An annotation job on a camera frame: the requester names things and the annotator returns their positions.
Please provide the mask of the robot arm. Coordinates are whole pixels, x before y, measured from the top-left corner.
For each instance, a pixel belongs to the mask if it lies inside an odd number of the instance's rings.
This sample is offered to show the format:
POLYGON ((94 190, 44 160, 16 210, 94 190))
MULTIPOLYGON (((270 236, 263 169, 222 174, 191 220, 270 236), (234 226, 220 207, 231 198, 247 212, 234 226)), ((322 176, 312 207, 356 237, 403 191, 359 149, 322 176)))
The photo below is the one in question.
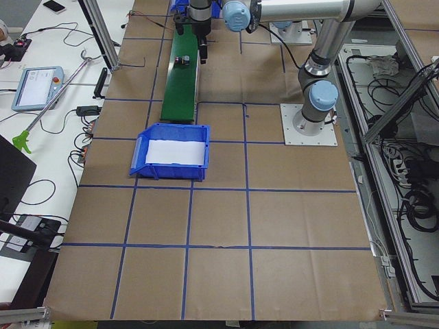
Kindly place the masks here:
POLYGON ((338 98, 337 88, 326 79, 331 65, 355 21, 368 16, 379 4, 379 1, 356 0, 223 1, 222 17, 229 30, 248 33, 253 33, 262 23, 323 21, 313 50, 298 72, 304 104, 293 118, 296 131, 316 136, 338 98))
POLYGON ((211 33, 211 0, 190 0, 184 11, 177 10, 174 23, 178 35, 184 34, 184 25, 190 25, 192 32, 200 38, 211 33))

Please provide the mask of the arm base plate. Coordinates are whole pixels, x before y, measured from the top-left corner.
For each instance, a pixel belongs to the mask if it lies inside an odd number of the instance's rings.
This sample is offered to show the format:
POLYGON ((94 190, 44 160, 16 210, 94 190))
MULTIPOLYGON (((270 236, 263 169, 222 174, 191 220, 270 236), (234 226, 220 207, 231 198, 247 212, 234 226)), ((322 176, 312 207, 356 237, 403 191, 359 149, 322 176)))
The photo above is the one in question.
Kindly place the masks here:
POLYGON ((311 45, 311 28, 307 21, 281 21, 270 23, 270 30, 288 45, 311 45))
POLYGON ((314 123, 302 115, 302 104, 280 105, 283 136, 289 146, 337 147, 334 124, 328 114, 324 121, 314 123))

